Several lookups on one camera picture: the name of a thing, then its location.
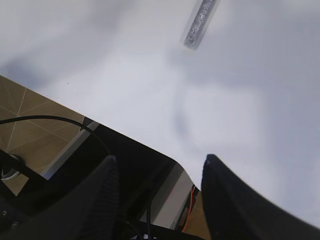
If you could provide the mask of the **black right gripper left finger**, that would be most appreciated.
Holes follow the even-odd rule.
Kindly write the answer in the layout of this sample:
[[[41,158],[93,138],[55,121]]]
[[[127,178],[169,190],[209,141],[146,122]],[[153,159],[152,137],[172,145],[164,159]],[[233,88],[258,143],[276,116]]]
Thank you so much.
[[[119,210],[119,168],[107,156],[78,186],[33,217],[12,217],[2,240],[110,240]]]

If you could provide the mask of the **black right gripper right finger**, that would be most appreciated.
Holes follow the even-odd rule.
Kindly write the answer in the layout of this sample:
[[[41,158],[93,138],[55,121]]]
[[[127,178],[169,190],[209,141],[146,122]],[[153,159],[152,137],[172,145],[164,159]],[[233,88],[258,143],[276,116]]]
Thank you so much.
[[[216,155],[202,171],[203,211],[213,240],[318,240],[320,230],[261,196]]]

